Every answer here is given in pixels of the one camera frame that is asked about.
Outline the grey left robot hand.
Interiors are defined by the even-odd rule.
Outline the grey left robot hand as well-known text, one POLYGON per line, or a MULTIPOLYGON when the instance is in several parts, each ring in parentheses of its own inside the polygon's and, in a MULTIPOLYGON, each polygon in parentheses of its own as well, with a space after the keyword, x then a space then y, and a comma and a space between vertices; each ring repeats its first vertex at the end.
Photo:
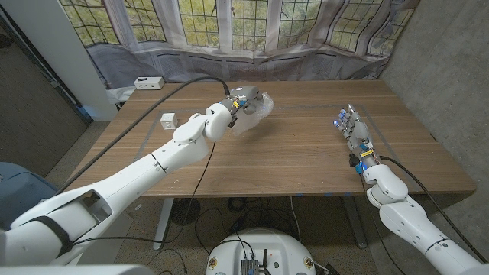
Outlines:
POLYGON ((230 128, 234 127, 239 111, 243 111, 246 115, 257 114, 259 105, 263 103, 263 95, 256 86, 239 86, 232 89, 220 102, 230 111, 232 117, 228 124, 230 128))

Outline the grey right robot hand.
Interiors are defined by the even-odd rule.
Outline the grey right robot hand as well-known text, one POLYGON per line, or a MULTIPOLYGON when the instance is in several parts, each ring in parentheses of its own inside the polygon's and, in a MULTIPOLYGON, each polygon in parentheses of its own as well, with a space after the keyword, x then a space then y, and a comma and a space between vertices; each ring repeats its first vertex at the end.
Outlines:
POLYGON ((366 169, 380 163, 375 153, 370 131, 352 104, 348 104, 347 108, 340 110, 338 119, 334 120, 333 124, 345 138, 351 151, 349 164, 355 168, 358 174, 362 174, 366 169))

